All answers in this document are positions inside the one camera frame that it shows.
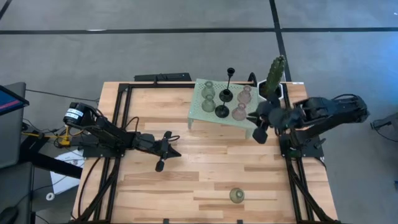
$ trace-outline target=green cactus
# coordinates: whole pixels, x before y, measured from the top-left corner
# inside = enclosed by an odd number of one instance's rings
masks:
[[[275,58],[269,69],[266,86],[261,90],[262,95],[269,96],[278,88],[278,84],[285,70],[285,57],[283,55]]]

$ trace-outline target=clear glass bottle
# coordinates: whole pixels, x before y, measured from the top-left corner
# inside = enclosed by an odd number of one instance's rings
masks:
[[[238,107],[232,110],[232,117],[236,121],[243,121],[246,119],[246,105],[244,103],[238,103]]]
[[[201,95],[206,98],[207,95],[211,95],[213,98],[216,95],[216,92],[213,88],[213,82],[207,81],[205,82],[205,87],[201,90]]]
[[[206,112],[213,112],[216,108],[216,103],[214,102],[214,96],[207,95],[203,103],[201,104],[201,108]]]
[[[243,87],[242,92],[238,94],[238,101],[244,103],[245,105],[250,103],[251,95],[250,95],[251,87],[249,85],[245,85]]]

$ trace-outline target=wooden tabletop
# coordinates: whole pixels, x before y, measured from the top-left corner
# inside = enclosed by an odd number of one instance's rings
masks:
[[[109,120],[119,84],[106,82],[99,101],[99,109]],[[307,97],[304,85],[287,83],[287,87],[291,102]],[[192,94],[192,88],[133,89],[129,119],[138,116],[138,130],[157,139],[166,131],[180,135],[172,146],[182,157],[166,160],[164,171],[158,173],[155,171],[158,157],[127,151],[121,160],[111,222],[161,223],[169,218],[171,223],[236,223],[238,219],[244,223],[295,223],[286,164],[274,130],[268,131],[265,145],[245,140],[245,130],[232,126],[195,121],[189,130],[187,115]],[[134,127],[132,122],[127,129]],[[82,210],[98,192],[103,160],[88,179]],[[74,216],[83,180],[94,161],[85,162]],[[313,158],[304,158],[303,163],[310,193],[326,214],[337,219],[325,168]],[[244,190],[242,203],[235,204],[229,199],[229,191],[234,187]],[[306,219],[303,198],[298,194]],[[105,195],[102,218],[107,201]]]

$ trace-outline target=green perforated tray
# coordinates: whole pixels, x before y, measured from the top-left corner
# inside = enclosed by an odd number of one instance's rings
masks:
[[[204,80],[198,78],[196,83],[195,83],[195,89],[193,90],[193,98],[191,102],[191,107],[189,110],[188,118],[190,119],[197,119],[201,121],[209,121],[209,122],[214,122],[214,123],[220,123],[220,124],[227,124],[227,125],[232,125],[232,126],[237,126],[245,129],[255,129],[257,128],[256,125],[248,120],[243,120],[243,121],[236,121],[235,119],[232,118],[232,110],[234,110],[238,106],[238,94],[243,90],[243,85],[236,85],[236,84],[229,84],[229,90],[233,94],[233,99],[225,103],[225,106],[228,107],[229,109],[229,115],[226,118],[219,118],[215,114],[215,112],[206,112],[203,111],[201,108],[202,102],[205,100],[202,95],[201,91],[205,87],[205,82],[209,80]],[[213,82],[213,88],[216,92],[216,95],[214,97],[214,102],[216,103],[216,106],[222,105],[223,102],[220,100],[219,94],[221,91],[225,90],[227,87],[227,82]],[[256,87],[251,87],[251,101],[248,105],[246,105],[246,114],[255,112],[257,109],[258,105],[258,98],[257,98],[257,88]]]

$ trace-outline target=computer screen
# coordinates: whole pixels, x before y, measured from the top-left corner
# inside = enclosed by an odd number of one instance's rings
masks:
[[[0,115],[28,106],[29,102],[7,88],[0,86]]]

